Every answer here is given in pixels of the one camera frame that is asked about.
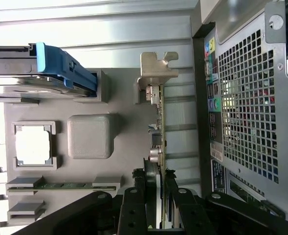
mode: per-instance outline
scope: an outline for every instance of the ventilation grille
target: ventilation grille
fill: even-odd
[[[273,65],[260,30],[219,56],[224,156],[279,183]]]
[[[265,193],[262,192],[260,189],[258,189],[257,187],[253,186],[252,184],[250,184],[249,182],[247,182],[246,180],[244,180],[243,178],[239,177],[238,175],[234,174],[233,172],[230,172],[230,174],[232,176],[234,176],[236,179],[242,181],[245,185],[247,185],[248,187],[250,187],[251,189],[253,189],[254,191],[256,191],[257,193],[259,193],[261,196],[265,196]]]

